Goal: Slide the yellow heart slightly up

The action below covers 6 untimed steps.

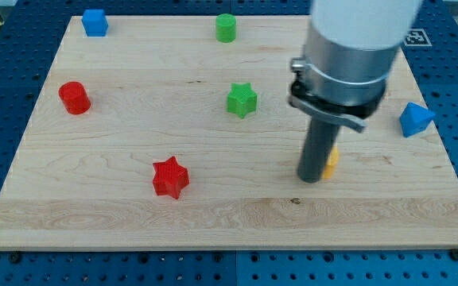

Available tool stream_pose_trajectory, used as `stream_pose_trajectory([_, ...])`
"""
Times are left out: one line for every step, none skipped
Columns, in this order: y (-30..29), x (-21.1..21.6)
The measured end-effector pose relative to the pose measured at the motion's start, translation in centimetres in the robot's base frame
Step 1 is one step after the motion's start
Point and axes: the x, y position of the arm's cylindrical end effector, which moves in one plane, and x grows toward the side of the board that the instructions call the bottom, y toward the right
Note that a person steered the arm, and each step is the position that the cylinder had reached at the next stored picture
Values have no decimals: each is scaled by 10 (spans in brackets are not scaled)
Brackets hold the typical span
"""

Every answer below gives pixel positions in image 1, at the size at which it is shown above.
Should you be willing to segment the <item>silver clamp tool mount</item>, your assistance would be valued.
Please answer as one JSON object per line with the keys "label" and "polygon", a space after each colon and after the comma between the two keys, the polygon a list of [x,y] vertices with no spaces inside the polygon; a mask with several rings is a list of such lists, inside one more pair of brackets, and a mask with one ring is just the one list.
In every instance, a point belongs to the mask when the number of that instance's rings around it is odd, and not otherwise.
{"label": "silver clamp tool mount", "polygon": [[296,79],[289,104],[311,118],[310,129],[336,132],[345,126],[361,133],[377,110],[398,45],[362,40],[340,43],[309,22],[302,54],[290,61]]}

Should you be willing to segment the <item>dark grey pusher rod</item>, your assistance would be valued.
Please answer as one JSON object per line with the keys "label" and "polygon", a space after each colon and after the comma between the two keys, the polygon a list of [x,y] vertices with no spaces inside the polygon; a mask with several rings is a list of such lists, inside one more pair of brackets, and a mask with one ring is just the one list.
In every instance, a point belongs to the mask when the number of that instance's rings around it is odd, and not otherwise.
{"label": "dark grey pusher rod", "polygon": [[315,183],[321,179],[339,129],[338,125],[311,119],[297,167],[302,181]]}

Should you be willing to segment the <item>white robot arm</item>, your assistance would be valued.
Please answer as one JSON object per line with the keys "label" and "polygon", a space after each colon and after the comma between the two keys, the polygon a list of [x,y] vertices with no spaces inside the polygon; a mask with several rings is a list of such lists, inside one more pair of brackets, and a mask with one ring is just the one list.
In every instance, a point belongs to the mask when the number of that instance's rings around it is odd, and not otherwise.
{"label": "white robot arm", "polygon": [[301,56],[290,61],[290,106],[311,121],[297,166],[320,180],[340,127],[361,133],[382,101],[386,81],[422,0],[315,0]]}

